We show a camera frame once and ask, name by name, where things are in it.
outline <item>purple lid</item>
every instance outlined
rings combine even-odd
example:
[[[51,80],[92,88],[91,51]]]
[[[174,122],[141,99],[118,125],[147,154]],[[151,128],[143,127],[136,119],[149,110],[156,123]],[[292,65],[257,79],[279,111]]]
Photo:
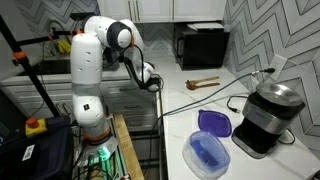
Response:
[[[201,130],[214,133],[218,137],[231,135],[229,118],[220,112],[199,110],[198,126]]]

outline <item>black appliance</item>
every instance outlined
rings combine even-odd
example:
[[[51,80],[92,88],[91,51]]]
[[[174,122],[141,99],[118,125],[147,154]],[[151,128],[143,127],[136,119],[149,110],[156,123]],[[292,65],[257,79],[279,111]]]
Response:
[[[71,179],[73,136],[70,119],[46,119],[48,132],[0,146],[0,179]]]
[[[182,70],[221,67],[228,37],[223,29],[196,31],[177,23],[173,39],[176,62]]]
[[[253,158],[261,159],[304,107],[299,94],[288,87],[259,84],[247,99],[242,112],[245,118],[234,129],[232,140]]]

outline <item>green light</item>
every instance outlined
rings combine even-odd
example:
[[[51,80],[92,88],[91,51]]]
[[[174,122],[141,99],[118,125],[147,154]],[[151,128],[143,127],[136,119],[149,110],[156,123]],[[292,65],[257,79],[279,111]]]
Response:
[[[99,149],[99,156],[102,161],[106,161],[110,158],[110,152],[106,147]]]

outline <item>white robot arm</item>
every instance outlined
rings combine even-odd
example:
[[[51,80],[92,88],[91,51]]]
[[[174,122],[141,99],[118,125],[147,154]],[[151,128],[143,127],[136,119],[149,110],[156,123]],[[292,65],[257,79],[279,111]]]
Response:
[[[126,50],[127,70],[140,89],[160,89],[159,81],[151,77],[153,66],[141,61],[143,42],[135,25],[130,20],[90,17],[84,33],[72,40],[71,78],[75,118],[85,130],[85,139],[94,143],[104,142],[110,131],[99,92],[105,47]]]

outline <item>emergency stop button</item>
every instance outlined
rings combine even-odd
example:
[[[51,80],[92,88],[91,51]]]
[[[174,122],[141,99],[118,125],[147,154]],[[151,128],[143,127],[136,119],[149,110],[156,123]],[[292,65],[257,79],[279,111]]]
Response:
[[[32,129],[39,127],[39,122],[34,117],[29,118],[26,124],[28,125],[29,128],[32,128]]]

